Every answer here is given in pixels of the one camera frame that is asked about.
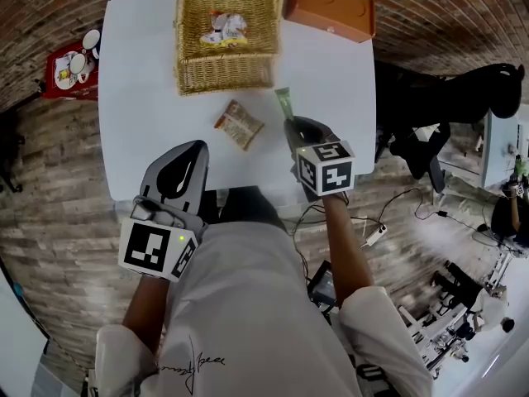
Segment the green snack packet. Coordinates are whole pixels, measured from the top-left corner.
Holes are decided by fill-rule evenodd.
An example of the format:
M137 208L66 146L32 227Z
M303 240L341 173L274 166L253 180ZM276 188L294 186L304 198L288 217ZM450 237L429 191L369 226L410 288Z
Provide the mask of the green snack packet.
M280 88L280 89L275 89L274 92L276 94L277 99L279 100L279 104L280 104L280 107L282 108L285 118L289 121L294 121L293 107L292 107L291 97L290 97L290 89Z

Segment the two-tier wicker basket stand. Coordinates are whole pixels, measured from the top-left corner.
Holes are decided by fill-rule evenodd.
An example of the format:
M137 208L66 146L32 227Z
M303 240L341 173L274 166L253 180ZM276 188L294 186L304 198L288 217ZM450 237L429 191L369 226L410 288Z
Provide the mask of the two-tier wicker basket stand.
M174 29L174 76L179 93L269 88L280 53L279 23L284 0L178 0ZM210 12L241 14L247 45L204 45L212 29Z

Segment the person's right forearm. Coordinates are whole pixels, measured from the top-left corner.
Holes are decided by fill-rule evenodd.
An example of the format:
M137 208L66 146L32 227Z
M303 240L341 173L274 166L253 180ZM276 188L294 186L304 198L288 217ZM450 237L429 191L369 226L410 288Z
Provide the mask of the person's right forearm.
M324 196L322 202L336 302L341 307L355 291L374 285L374 277L356 238L346 202L335 195Z

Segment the black box device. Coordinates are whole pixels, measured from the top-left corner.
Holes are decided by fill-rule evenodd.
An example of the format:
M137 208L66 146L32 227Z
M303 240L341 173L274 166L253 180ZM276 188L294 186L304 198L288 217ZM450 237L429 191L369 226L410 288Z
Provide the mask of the black box device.
M331 263L323 261L310 279L307 293L309 299L324 313L328 314L336 306L336 292L331 272Z

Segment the white orange snack packet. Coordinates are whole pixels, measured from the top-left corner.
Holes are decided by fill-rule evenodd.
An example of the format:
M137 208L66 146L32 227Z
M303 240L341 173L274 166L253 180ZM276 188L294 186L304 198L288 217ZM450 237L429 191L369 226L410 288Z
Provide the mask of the white orange snack packet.
M211 11L210 19L212 29L201 36L202 44L220 47L248 44L247 23L241 14Z

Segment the white metal frame equipment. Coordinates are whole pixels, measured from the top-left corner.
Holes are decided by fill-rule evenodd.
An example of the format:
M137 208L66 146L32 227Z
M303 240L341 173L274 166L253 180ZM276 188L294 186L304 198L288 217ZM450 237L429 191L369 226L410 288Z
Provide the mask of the white metal frame equipment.
M420 356L434 379L444 360L451 356L469 361L467 343L479 332L501 328L510 333L515 321L507 316L507 286L502 283L512 258L503 256L492 272L481 281L467 275L456 263L447 261L451 277L435 272L431 284L440 289L438 300L419 318L403 306L398 311L405 319Z

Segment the person's white shirt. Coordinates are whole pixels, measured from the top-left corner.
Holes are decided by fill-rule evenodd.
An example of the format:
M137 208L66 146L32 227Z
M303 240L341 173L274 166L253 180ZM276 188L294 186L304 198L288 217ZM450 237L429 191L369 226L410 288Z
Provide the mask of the person's white shirt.
M356 290L330 326L277 227L210 226L163 305L158 355L121 325L99 330L101 397L362 397L361 362L380 367L401 397L432 395L431 374L385 289Z

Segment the white plate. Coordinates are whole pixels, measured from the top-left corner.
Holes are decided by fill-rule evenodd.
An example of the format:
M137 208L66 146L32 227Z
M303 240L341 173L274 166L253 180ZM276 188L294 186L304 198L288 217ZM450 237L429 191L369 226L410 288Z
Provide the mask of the white plate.
M55 85L61 90L68 90L77 83L77 75L70 70L72 58L72 55L64 55L55 59L54 81Z

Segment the black mesh office chair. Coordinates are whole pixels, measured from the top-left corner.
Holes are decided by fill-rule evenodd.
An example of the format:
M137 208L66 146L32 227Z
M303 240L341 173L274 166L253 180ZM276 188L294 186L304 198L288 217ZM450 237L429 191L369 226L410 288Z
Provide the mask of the black mesh office chair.
M18 132L19 117L17 112L0 114L0 193L7 186L12 193L21 193L22 185L15 179L12 168L17 160L20 148L26 139Z

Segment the person's left forearm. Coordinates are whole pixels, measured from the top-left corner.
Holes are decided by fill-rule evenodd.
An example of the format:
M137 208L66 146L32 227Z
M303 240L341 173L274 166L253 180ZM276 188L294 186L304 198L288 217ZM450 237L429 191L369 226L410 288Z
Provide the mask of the person's left forearm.
M143 275L126 311L122 325L158 356L170 282Z

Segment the beige snack packet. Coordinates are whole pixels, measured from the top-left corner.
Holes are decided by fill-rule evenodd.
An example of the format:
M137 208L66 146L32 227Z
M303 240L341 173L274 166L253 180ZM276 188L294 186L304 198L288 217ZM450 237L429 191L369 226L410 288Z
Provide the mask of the beige snack packet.
M215 129L224 131L243 151L247 151L251 142L265 124L251 116L236 100L232 99L224 113L214 124Z

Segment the white cup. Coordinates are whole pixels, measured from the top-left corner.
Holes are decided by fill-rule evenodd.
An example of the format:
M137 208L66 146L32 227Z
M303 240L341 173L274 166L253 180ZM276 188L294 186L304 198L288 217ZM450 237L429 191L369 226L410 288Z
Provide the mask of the white cup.
M84 84L93 70L91 60L84 54L76 54L70 61L69 69L81 84Z
M95 60L100 58L101 32L93 29L88 31L83 37L83 50L90 52Z

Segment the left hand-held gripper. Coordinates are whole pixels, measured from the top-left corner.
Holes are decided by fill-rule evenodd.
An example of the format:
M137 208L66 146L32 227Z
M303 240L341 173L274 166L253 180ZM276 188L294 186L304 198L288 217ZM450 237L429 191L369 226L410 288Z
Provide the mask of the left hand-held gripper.
M208 166L209 150L202 140L176 146L148 166L140 196L133 200L130 217L122 221L118 265L172 282L181 280L207 229L194 214Z

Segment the red box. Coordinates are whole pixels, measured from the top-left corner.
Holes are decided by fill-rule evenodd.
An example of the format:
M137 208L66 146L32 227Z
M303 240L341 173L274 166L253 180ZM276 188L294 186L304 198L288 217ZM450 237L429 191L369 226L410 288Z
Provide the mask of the red box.
M94 61L94 69L84 83L79 81L74 83L74 77L60 80L59 75L55 73L57 60L69 55L74 56L74 53L81 53L82 51L82 41L75 41L47 55L43 98L98 100L98 61L92 56L90 58Z

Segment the black chair with round headrest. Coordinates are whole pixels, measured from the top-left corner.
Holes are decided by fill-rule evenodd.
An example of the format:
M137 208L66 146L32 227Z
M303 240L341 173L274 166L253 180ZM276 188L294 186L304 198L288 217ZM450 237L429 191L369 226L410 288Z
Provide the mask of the black chair with round headrest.
M450 124L473 125L492 112L513 117L522 101L523 65L492 64L454 78L420 74L374 62L376 141L374 160L386 148L404 159L412 177L429 175L433 189L446 186L437 158L450 138Z

